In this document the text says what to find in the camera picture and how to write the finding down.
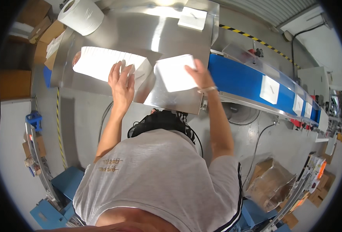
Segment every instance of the stainless steel table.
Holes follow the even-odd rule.
[[[208,8],[203,31],[178,26],[182,3],[177,7],[135,5],[104,10],[102,24],[87,36],[67,28],[57,51],[51,86],[112,95],[111,88],[105,82],[73,71],[72,59],[83,46],[135,53],[147,57],[152,66],[159,59],[192,54],[207,66],[211,43],[216,40],[219,5],[201,2],[207,3],[204,7]],[[134,102],[191,114],[199,113],[201,100],[202,94],[198,94],[196,89],[167,92],[162,79],[153,73],[134,98]]]

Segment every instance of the paper towel roll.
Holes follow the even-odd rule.
[[[92,0],[70,0],[60,11],[57,20],[85,36],[102,23],[103,12]]]

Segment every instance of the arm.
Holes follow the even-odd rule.
[[[100,139],[94,163],[121,141],[122,119],[134,99],[134,75],[131,75],[126,84],[132,65],[127,66],[122,73],[119,73],[121,65],[121,61],[114,64],[108,77],[108,84],[112,87],[113,108]]]
[[[210,72],[204,67],[202,62],[195,59],[197,70],[185,66],[186,71],[193,77],[200,89],[215,86]],[[234,141],[231,135],[230,125],[224,113],[219,93],[212,90],[207,93],[208,109],[210,115],[210,139],[212,148],[212,161],[219,156],[231,155],[234,152]]]

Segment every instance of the bracelet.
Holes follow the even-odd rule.
[[[198,93],[200,94],[203,94],[203,93],[208,93],[212,90],[217,90],[217,86],[211,86],[211,87],[207,87],[207,88],[204,88],[204,89],[200,89],[200,90],[197,90]]]

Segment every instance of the right hand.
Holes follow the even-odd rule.
[[[197,70],[192,69],[188,65],[185,66],[185,70],[193,77],[199,89],[205,89],[208,87],[215,86],[214,81],[210,75],[210,72],[202,64],[199,59],[194,59]]]

